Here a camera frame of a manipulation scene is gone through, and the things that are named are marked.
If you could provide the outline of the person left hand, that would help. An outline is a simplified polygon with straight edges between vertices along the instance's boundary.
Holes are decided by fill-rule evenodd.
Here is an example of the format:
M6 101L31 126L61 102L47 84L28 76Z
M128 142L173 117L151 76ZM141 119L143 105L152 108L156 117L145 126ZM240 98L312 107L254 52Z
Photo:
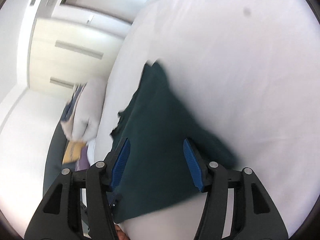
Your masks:
M117 237L119 240L130 240L129 237L122 231L117 231Z

